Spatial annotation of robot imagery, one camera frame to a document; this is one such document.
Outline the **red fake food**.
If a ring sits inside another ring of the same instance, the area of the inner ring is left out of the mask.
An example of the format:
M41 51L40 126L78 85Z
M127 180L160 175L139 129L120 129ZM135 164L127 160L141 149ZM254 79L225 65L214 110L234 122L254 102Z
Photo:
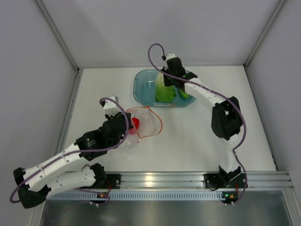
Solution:
M137 133L138 129L139 129L139 126L140 126L140 120L136 117L133 117L131 119L131 122L132 122L132 128L129 130L129 134L130 135L134 135Z

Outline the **green fake vegetable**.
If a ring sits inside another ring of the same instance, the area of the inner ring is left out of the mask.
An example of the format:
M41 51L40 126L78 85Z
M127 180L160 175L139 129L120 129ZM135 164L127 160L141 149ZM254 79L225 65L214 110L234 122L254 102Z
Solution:
M188 99L190 97L189 94L185 93L181 89L179 90L179 93L180 93L181 97L184 98L184 99Z

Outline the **pale green fake cabbage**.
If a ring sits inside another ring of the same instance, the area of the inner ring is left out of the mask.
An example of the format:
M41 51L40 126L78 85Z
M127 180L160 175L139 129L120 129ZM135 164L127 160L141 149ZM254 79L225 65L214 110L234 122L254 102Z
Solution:
M164 84L164 75L158 73L155 79L155 100L157 102L172 102L176 97L173 87L166 87Z

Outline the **clear zip bag orange seal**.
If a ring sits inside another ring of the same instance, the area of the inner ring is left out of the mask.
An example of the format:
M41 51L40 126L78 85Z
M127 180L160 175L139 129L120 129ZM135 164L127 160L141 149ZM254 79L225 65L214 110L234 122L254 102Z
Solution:
M128 136L118 147L118 151L129 152L144 138L158 135L163 129L161 118L149 107L133 107L126 110L131 114L131 118L136 117L140 120L140 126L136 134Z

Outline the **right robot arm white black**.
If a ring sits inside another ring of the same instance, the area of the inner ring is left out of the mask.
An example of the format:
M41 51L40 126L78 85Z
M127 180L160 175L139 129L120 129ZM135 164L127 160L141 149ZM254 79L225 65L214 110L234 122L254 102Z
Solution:
M236 97L226 98L207 87L192 72L187 72L175 54L163 56L165 86L175 86L199 100L211 112L211 129L219 139L220 164L217 173L205 174L205 187L210 190L231 187L241 176L241 166L233 152L243 125Z

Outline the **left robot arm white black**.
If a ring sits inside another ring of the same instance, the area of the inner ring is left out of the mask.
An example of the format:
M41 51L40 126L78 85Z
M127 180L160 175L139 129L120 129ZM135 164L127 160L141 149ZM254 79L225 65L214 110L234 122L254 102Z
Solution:
M120 148L133 128L131 113L106 115L98 129L86 132L66 149L32 168L13 171L18 200L25 209L36 207L47 198L77 188L101 188L106 184L104 167L91 161Z

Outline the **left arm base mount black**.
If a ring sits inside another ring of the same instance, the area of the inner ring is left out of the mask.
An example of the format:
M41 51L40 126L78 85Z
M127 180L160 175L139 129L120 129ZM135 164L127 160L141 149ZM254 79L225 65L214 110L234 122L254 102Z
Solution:
M120 183L120 174L106 174L98 177L91 186L82 186L80 189L120 189Z

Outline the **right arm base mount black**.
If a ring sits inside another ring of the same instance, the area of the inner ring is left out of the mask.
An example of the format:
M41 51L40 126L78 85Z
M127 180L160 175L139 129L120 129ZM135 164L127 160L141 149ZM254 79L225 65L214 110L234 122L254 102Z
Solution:
M215 191L220 188L231 188L230 181L221 173L208 173L204 175L205 188Z

